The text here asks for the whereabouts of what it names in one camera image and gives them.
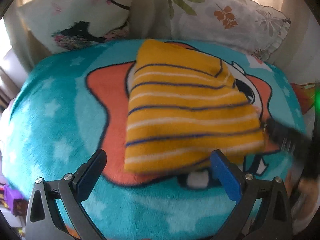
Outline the turquoise star fleece blanket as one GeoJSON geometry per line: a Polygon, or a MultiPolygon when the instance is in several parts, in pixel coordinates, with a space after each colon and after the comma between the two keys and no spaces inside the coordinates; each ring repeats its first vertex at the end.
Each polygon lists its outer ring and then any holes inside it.
{"type": "Polygon", "coordinates": [[[103,148],[106,171],[82,205],[106,238],[211,236],[234,207],[222,187],[197,174],[153,180],[121,170],[129,79],[141,45],[113,41],[41,61],[3,113],[3,174],[29,198],[37,178],[60,179],[103,148]]]}

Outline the yellow striped knit sweater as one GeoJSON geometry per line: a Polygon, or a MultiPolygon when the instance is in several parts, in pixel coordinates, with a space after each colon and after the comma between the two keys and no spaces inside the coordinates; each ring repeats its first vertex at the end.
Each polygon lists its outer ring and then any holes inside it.
{"type": "Polygon", "coordinates": [[[206,167],[214,150],[238,164],[264,147],[257,111],[225,61],[178,44],[143,42],[129,95],[125,171],[206,167]]]}

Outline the floral leaf print pillow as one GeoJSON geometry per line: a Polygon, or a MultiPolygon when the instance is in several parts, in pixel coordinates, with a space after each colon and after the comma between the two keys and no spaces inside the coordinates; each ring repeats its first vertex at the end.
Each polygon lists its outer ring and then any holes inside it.
{"type": "Polygon", "coordinates": [[[171,36],[212,42],[263,61],[281,46],[291,21],[252,0],[167,0],[171,36]]]}

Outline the purple box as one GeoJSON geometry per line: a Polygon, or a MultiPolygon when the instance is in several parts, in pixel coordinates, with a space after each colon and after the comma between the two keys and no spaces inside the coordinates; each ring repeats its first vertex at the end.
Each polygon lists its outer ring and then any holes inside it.
{"type": "Polygon", "coordinates": [[[8,184],[4,185],[4,200],[14,216],[27,214],[28,201],[17,189],[12,189],[8,184]]]}

